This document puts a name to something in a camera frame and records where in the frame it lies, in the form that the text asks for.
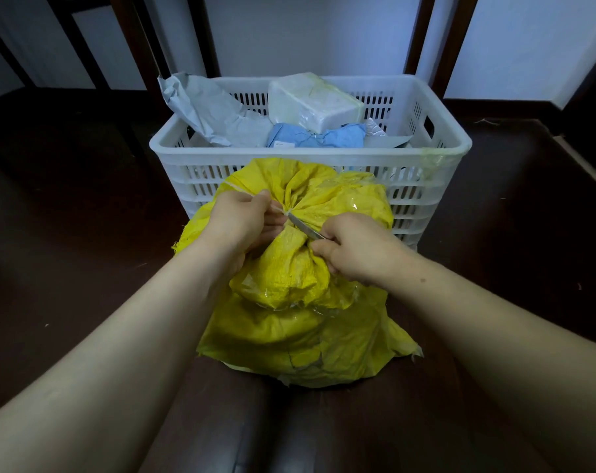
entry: person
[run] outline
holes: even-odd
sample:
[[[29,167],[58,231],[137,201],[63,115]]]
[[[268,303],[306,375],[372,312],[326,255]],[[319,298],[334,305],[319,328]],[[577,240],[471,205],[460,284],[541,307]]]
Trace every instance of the person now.
[[[218,292],[286,222],[263,191],[218,196],[206,229],[77,347],[0,409],[0,472],[135,470]],[[379,286],[433,328],[561,469],[596,470],[596,344],[404,246],[370,217],[329,218],[330,270]]]

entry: laundry basket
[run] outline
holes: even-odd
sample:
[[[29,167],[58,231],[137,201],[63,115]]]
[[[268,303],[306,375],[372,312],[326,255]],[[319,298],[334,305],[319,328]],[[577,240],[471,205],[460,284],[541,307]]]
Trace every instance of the laundry basket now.
[[[248,109],[267,116],[273,78],[215,78]],[[373,173],[386,185],[393,233],[416,247],[471,139],[428,85],[412,75],[330,76],[325,79],[365,103],[388,135],[412,135],[399,149],[198,147],[193,130],[173,115],[149,142],[189,217],[213,199],[223,179],[255,158],[287,157]]]

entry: dark wood floor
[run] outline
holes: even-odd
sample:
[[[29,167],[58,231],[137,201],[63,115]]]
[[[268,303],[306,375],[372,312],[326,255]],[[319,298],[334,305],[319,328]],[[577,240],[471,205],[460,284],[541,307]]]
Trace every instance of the dark wood floor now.
[[[137,126],[146,143],[155,126]],[[532,121],[466,122],[463,159],[419,250],[596,341],[596,183]],[[186,216],[155,159],[113,126],[0,139],[0,406],[171,256]],[[390,316],[426,357],[322,390],[198,357],[141,471],[551,471],[436,336]]]

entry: silver blade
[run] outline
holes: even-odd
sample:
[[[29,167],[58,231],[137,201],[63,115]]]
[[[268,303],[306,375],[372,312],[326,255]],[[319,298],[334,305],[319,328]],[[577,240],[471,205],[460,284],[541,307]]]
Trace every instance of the silver blade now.
[[[315,241],[317,241],[318,239],[326,239],[326,237],[324,237],[318,231],[311,229],[307,224],[298,219],[298,217],[296,217],[294,214],[288,213],[287,217],[289,217],[289,220],[293,222],[294,226],[296,226],[298,229],[302,230],[302,232],[307,234],[307,237],[309,237],[310,239],[313,239]]]

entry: yellow woven sack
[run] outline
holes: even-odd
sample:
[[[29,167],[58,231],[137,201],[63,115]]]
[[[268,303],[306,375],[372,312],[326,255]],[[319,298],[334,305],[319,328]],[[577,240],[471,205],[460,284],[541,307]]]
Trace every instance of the yellow woven sack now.
[[[226,178],[215,197],[269,189],[283,209],[320,230],[349,211],[391,228],[385,188],[370,173],[337,174],[329,166],[254,159]],[[206,227],[214,200],[186,225],[176,253]],[[199,342],[200,354],[286,384],[326,387],[377,374],[394,356],[420,347],[386,313],[387,293],[331,276],[307,236],[287,222],[256,259],[248,258],[222,293]]]

